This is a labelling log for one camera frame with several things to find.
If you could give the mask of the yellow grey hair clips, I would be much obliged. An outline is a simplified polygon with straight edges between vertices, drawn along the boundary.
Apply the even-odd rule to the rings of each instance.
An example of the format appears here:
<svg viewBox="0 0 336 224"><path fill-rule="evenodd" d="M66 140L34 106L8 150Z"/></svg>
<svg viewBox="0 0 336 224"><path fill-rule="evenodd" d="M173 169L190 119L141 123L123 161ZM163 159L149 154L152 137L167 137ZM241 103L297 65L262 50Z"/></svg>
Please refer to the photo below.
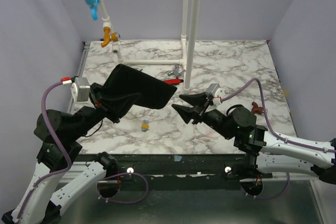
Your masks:
<svg viewBox="0 0 336 224"><path fill-rule="evenodd" d="M141 131L142 132L147 132L149 130L149 121L148 120L143 120L141 124Z"/></svg>

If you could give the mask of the black fabric tool case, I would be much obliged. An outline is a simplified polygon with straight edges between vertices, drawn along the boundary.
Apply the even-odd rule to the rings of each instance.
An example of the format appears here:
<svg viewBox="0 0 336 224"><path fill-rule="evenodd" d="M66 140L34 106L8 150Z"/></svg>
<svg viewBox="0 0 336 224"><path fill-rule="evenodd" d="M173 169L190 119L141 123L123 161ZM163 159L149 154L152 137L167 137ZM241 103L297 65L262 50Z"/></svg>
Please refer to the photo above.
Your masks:
<svg viewBox="0 0 336 224"><path fill-rule="evenodd" d="M103 85L103 93L110 97L139 93L135 104L149 109L164 108L176 91L177 87L124 64L118 64Z"/></svg>

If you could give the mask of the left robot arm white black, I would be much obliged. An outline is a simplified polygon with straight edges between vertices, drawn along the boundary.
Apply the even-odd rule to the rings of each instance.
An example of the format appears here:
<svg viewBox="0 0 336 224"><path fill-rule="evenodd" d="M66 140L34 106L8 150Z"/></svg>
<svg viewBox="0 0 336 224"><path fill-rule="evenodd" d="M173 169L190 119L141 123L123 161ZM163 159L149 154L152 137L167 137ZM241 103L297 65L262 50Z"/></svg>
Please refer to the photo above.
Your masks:
<svg viewBox="0 0 336 224"><path fill-rule="evenodd" d="M109 96L97 101L95 108L84 106L75 114L47 109L50 91L70 84L59 81L44 92L41 115L34 130L42 140L32 179L18 206L3 214L3 223L59 223L68 207L91 185L101 179L119 178L123 174L118 162L110 154L97 154L92 163L75 179L61 189L57 186L70 170L82 149L77 139L86 135L98 122L108 118L113 123L120 119L141 97L138 92Z"/></svg>

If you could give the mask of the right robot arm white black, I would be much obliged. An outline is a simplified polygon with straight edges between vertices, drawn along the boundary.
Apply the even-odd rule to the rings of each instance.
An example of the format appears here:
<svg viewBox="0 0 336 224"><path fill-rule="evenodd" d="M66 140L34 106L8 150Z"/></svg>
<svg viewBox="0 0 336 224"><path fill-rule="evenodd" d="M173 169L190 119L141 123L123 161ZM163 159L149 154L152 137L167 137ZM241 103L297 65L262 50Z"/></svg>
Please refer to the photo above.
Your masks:
<svg viewBox="0 0 336 224"><path fill-rule="evenodd" d="M335 184L335 140L318 142L278 133L256 123L256 116L240 105L220 112L208 93L181 95L189 106L172 108L185 123L204 123L245 153L239 174L252 178L273 172L299 173Z"/></svg>

